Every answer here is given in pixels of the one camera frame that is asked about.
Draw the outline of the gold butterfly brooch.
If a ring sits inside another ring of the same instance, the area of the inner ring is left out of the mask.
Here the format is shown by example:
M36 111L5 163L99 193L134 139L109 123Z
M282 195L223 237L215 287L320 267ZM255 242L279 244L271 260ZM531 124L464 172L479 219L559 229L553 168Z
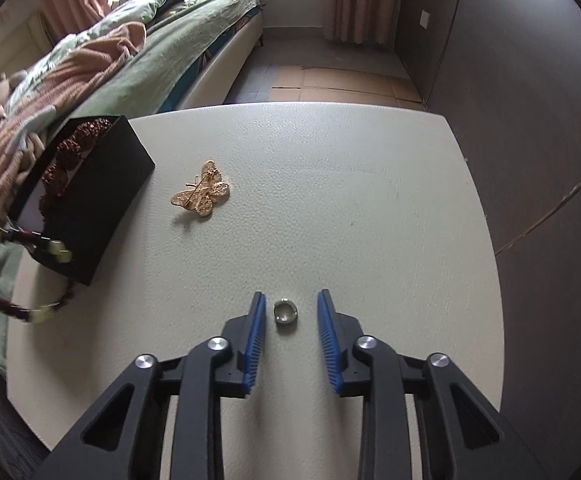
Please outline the gold butterfly brooch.
M214 205L230 195L230 185L223 180L217 164L207 160L193 183L170 198L170 204L193 211L200 218L210 217Z

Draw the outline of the black open jewelry box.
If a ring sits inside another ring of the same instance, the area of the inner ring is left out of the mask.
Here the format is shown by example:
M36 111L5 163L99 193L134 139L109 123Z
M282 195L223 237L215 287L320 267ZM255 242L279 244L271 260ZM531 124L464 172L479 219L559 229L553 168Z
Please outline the black open jewelry box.
M32 166L7 219L63 242L71 252L68 262L42 248L33 248L32 258L89 285L119 222L154 169L127 118L70 118Z

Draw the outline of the white ottoman table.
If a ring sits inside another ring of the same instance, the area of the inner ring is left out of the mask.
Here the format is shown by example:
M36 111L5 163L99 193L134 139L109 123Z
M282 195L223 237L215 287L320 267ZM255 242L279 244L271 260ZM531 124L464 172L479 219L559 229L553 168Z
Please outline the white ottoman table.
M92 284L41 324L13 322L7 395L56 445L142 353L184 356L255 292L298 309L266 327L257 382L222 404L230 479L352 479L362 403L327 380L316 297L405 356L441 351L493 404L504 327L491 236L447 119L333 103L224 105L136 118L156 168ZM170 204L213 160L230 195Z

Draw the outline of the pink fleece blanket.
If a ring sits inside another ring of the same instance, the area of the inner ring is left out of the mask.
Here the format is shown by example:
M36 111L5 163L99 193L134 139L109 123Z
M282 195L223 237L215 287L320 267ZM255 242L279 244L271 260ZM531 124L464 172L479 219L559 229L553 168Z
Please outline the pink fleece blanket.
M96 39L65 39L25 76L0 112L0 226L17 189L44 151L41 134L143 50L146 27L127 22Z

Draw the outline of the bed with green sheet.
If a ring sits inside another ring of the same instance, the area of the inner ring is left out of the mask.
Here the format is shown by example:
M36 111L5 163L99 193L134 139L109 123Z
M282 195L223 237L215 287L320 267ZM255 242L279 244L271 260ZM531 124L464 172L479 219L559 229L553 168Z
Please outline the bed with green sheet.
M146 27L143 50L121 70L41 134L44 148L69 118L94 115L151 115L168 99L180 100L176 85L195 62L235 30L242 18L260 11L264 0L197 0L169 4Z

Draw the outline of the cardboard floor sheet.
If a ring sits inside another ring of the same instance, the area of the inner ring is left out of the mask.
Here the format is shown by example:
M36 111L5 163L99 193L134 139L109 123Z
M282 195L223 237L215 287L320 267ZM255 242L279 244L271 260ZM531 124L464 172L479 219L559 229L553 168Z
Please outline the cardboard floor sheet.
M280 67L269 100L425 109L414 84L407 78L321 67Z

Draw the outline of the light green duvet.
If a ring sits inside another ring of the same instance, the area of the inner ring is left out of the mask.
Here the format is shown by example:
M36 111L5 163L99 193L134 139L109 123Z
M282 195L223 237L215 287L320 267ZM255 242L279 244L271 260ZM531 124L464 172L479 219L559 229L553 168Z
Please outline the light green duvet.
M12 112L18 103L25 99L26 94L31 91L40 79L50 70L55 68L66 56L80 48L89 41L104 37L112 30L122 24L130 22L141 22L145 26L156 21L159 15L164 14L169 4L189 2L195 3L197 0L128 0L122 3L117 9L107 14L100 21L88 29L77 34L68 34L51 50L50 53L41 58L33 66L28 68L26 76L21 79L14 91L8 98L5 105L7 113Z

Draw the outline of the right pink curtain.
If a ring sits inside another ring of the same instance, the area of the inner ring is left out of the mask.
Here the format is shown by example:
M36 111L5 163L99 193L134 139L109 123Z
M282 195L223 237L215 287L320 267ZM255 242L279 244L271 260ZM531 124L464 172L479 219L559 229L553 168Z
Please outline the right pink curtain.
M401 0L326 0L323 32L346 44L391 43Z

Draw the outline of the dark wall panel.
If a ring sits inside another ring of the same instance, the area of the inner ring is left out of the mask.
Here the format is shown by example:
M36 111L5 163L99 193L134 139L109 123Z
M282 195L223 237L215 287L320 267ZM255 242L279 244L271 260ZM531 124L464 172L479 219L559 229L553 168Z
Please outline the dark wall panel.
M428 110L447 118L488 221L503 413L551 477L572 476L581 467L581 10L573 0L401 0L395 50Z

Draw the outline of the white wall outlet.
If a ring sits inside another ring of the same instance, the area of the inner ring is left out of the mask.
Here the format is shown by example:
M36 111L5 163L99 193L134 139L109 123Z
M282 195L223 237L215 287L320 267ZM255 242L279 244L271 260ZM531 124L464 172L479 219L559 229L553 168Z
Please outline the white wall outlet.
M419 19L419 24L424 29L427 29L428 28L429 18L430 18L430 14L427 11L425 11L425 10L421 11L421 13L420 13L420 19Z

